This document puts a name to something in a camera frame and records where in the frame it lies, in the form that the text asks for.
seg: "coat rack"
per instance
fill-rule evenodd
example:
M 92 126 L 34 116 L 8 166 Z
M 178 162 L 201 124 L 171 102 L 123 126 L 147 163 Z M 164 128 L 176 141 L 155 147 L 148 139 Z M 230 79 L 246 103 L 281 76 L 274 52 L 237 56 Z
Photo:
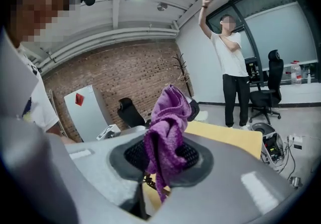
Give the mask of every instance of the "coat rack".
M 187 81 L 190 79 L 190 78 L 186 78 L 186 74 L 185 74 L 185 71 L 184 69 L 186 68 L 185 63 L 186 61 L 182 64 L 181 63 L 181 58 L 183 56 L 183 54 L 181 54 L 181 56 L 179 57 L 178 54 L 176 54 L 177 57 L 173 56 L 173 58 L 177 59 L 179 64 L 178 65 L 174 65 L 174 67 L 176 67 L 177 69 L 180 69 L 182 71 L 182 75 L 183 75 L 183 79 L 181 79 L 181 81 L 185 81 L 185 84 L 186 84 L 186 87 L 187 87 L 187 90 L 189 92 L 189 95 L 190 97 L 192 97 L 192 93 L 191 93 L 191 90 L 190 90 L 190 86 L 189 84 L 187 83 Z

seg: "brick wall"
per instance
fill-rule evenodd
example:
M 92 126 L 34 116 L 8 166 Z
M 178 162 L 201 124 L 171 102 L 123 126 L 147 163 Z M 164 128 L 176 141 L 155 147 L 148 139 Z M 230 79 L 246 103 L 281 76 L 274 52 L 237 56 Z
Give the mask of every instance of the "brick wall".
M 177 53 L 180 54 L 174 40 L 126 42 L 84 53 L 47 73 L 44 84 L 47 91 L 51 89 L 54 93 L 67 135 L 81 141 L 64 96 L 90 84 L 102 92 L 107 109 L 121 130 L 127 126 L 117 114 L 119 99 L 131 98 L 147 120 L 166 85 L 173 84 L 188 95 L 185 83 L 178 80 L 181 71 L 173 67 L 178 62 L 172 56 Z

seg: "white sneaker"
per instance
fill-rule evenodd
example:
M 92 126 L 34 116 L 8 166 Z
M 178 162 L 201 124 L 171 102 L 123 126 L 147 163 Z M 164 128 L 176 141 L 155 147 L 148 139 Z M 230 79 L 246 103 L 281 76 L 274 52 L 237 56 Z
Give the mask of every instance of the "white sneaker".
M 250 125 L 240 126 L 240 129 L 249 131 L 250 130 Z

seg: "black pants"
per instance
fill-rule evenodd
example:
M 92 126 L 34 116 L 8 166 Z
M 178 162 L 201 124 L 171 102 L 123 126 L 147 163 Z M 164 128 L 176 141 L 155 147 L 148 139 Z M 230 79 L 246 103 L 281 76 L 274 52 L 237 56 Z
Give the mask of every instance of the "black pants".
M 225 124 L 233 126 L 233 110 L 235 105 L 236 92 L 240 103 L 240 126 L 244 126 L 248 119 L 250 101 L 249 77 L 235 77 L 228 74 L 223 75 L 223 91 L 225 98 Z

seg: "white t-shirt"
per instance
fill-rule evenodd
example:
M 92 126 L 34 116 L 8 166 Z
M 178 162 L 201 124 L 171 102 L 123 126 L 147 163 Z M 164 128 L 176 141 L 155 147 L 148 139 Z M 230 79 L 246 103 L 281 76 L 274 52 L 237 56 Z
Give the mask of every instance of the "white t-shirt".
M 226 38 L 232 42 L 238 43 L 240 48 L 242 48 L 240 33 L 232 33 L 229 37 Z M 214 32 L 212 32 L 211 41 L 213 43 L 214 50 L 216 51 L 219 58 L 223 75 L 228 74 L 230 76 L 236 77 L 248 76 L 244 57 L 240 49 L 231 52 L 222 41 L 219 34 L 216 34 Z
M 16 53 L 23 63 L 27 65 L 30 71 L 37 76 L 38 83 L 34 88 L 21 117 L 28 122 L 35 122 L 44 131 L 47 131 L 58 122 L 59 118 L 57 117 L 55 110 L 53 109 L 47 97 L 45 86 L 38 69 L 27 58 L 25 51 L 25 48 L 20 44 L 19 48 L 16 50 Z

